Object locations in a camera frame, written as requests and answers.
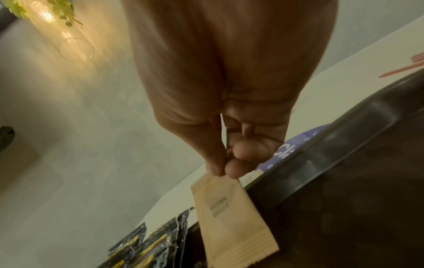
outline gray floor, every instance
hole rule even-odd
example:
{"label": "gray floor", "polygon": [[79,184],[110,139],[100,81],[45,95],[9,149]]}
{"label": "gray floor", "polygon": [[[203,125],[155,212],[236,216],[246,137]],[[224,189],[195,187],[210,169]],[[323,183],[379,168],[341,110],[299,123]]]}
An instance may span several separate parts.
{"label": "gray floor", "polygon": [[[155,123],[119,2],[74,4],[90,63],[67,62],[28,22],[0,35],[0,124],[17,132],[0,154],[0,267],[95,267],[202,163]],[[420,0],[341,0],[320,69],[423,13]]]}

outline brown paper sachet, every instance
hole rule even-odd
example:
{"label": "brown paper sachet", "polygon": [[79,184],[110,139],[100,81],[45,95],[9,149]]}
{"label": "brown paper sachet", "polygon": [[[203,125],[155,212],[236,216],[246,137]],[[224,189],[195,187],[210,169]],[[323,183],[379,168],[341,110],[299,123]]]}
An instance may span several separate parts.
{"label": "brown paper sachet", "polygon": [[206,173],[191,191],[209,268],[246,268],[278,251],[238,180]]}

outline green leaves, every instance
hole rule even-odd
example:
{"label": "green leaves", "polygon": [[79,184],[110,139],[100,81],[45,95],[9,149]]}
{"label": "green leaves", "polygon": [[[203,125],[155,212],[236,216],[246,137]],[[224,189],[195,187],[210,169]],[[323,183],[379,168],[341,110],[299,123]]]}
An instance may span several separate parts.
{"label": "green leaves", "polygon": [[4,6],[9,9],[9,11],[18,18],[27,19],[28,12],[23,5],[18,3],[17,0],[6,0]]}
{"label": "green leaves", "polygon": [[60,19],[65,21],[65,25],[72,27],[75,23],[83,26],[83,24],[75,19],[75,13],[72,3],[68,0],[47,0],[52,5],[52,12]]}

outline skin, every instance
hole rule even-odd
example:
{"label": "skin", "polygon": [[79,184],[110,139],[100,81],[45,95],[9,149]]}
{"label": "skin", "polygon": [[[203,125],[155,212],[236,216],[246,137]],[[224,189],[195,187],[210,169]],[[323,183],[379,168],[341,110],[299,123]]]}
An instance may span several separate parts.
{"label": "skin", "polygon": [[337,0],[122,3],[157,122],[196,150],[213,175],[232,178],[284,143],[291,109],[337,14]]}

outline purple label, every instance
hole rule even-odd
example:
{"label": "purple label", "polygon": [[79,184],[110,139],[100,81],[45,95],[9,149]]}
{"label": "purple label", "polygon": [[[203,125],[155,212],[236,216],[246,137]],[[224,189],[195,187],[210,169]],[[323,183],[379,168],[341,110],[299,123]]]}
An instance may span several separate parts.
{"label": "purple label", "polygon": [[277,152],[275,152],[274,156],[265,163],[260,164],[256,170],[262,170],[263,172],[265,172],[266,170],[272,168],[275,164],[288,157],[292,152],[296,151],[296,149],[299,148],[302,144],[310,140],[313,136],[317,135],[329,125],[330,124],[313,128],[302,134],[294,136],[289,140],[286,140],[286,142],[281,145]]}

